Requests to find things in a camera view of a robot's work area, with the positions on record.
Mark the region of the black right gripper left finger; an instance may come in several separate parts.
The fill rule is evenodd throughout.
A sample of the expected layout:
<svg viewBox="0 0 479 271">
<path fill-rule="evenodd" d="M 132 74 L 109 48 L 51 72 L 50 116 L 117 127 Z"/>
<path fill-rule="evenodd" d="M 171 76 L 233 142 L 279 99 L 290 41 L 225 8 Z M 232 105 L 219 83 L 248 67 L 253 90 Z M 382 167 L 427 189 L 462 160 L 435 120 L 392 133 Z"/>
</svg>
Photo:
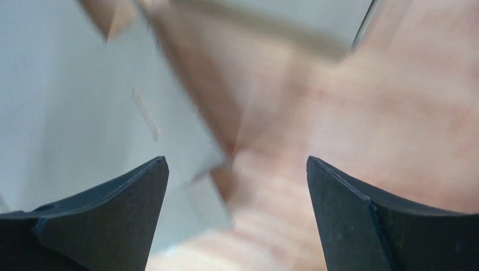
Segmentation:
<svg viewBox="0 0 479 271">
<path fill-rule="evenodd" d="M 1 214 L 1 269 L 144 270 L 168 176 L 158 156 L 30 212 Z"/>
</svg>

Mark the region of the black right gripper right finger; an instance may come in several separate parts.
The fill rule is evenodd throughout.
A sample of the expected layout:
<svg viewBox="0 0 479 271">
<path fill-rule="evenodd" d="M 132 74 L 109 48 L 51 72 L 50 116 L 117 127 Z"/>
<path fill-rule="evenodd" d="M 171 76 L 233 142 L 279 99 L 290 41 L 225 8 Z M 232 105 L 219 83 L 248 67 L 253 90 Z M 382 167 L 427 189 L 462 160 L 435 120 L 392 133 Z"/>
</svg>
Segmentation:
<svg viewBox="0 0 479 271">
<path fill-rule="evenodd" d="M 328 270 L 478 269 L 478 214 L 402 198 L 314 156 L 307 184 Z"/>
</svg>

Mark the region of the brown cardboard sheet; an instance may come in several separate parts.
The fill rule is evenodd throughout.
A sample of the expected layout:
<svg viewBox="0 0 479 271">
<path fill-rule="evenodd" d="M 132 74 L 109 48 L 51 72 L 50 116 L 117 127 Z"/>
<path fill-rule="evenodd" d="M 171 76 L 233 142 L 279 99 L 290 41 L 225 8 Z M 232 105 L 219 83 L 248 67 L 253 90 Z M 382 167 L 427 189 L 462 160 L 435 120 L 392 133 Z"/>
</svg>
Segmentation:
<svg viewBox="0 0 479 271">
<path fill-rule="evenodd" d="M 111 41 L 78 1 L 1 2 L 1 212 L 31 211 L 164 156 L 151 253 L 233 220 L 226 162 L 142 12 Z"/>
</svg>

